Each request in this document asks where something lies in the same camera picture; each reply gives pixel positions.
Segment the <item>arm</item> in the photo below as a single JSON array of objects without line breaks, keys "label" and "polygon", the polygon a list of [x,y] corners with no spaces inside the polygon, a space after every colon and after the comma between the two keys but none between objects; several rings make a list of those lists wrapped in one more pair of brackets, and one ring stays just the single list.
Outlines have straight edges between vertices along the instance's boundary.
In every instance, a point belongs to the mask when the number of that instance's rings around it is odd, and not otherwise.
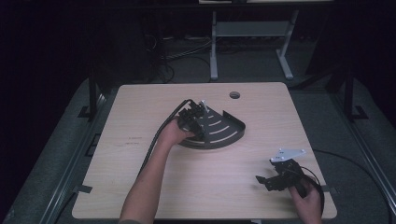
[{"label": "arm", "polygon": [[302,180],[306,189],[306,197],[302,198],[295,187],[289,188],[297,214],[304,224],[321,224],[320,196],[314,186]]},{"label": "arm", "polygon": [[148,163],[125,199],[120,221],[131,219],[142,224],[154,221],[169,152],[172,146],[180,143],[184,138],[192,136],[193,133],[183,132],[178,128],[177,119],[173,119],[165,126],[158,137]]}]

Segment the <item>person's right hand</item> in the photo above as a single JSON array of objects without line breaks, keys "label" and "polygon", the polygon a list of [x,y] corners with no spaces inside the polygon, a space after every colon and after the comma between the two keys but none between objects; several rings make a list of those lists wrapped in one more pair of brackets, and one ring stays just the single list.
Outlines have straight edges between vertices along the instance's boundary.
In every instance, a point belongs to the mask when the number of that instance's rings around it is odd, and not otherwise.
[{"label": "person's right hand", "polygon": [[304,224],[321,224],[320,195],[315,187],[307,181],[301,180],[301,183],[306,189],[305,198],[300,196],[295,187],[289,188],[297,215]]}]

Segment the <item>forearm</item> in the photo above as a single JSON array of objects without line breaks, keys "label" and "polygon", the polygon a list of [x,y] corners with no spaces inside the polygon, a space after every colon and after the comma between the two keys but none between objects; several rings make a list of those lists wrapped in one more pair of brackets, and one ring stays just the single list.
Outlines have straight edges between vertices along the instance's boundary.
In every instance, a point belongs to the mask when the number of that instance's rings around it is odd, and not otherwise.
[{"label": "forearm", "polygon": [[133,219],[152,223],[160,200],[166,159],[172,146],[158,143],[146,167],[134,182],[122,207],[120,221]]}]

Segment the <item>sleeve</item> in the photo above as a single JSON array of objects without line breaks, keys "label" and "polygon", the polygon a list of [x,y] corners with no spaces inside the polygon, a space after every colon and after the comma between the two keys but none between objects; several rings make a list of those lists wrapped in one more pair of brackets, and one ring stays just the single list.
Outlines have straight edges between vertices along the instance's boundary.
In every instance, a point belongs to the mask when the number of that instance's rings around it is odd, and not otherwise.
[{"label": "sleeve", "polygon": [[140,224],[140,222],[134,220],[123,220],[122,222],[119,222],[119,224]]}]

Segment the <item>black semicircular object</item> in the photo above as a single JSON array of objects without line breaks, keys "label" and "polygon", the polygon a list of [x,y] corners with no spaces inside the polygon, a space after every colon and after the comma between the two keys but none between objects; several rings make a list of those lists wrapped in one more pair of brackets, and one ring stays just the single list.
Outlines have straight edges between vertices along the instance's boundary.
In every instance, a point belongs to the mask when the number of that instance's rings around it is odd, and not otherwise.
[{"label": "black semicircular object", "polygon": [[215,110],[207,107],[208,112],[197,120],[204,128],[203,137],[191,137],[183,140],[180,145],[194,149],[215,149],[227,147],[238,141],[245,133],[246,125],[241,120],[223,111],[220,115]]}]

